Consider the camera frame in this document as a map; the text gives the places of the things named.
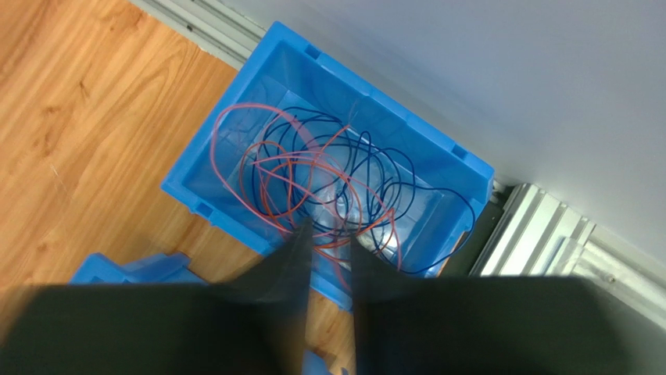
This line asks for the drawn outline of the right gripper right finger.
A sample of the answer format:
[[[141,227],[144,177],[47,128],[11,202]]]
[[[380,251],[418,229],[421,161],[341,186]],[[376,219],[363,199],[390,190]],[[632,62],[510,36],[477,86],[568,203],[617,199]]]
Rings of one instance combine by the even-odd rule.
[[[359,374],[662,374],[665,332],[581,277],[400,273],[350,245]]]

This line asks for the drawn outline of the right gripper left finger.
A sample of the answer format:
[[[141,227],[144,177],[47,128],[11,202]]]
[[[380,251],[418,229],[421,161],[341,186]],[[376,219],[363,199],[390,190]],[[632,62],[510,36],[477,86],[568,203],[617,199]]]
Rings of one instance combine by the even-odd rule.
[[[1,339],[4,374],[299,374],[313,224],[211,284],[43,285]]]

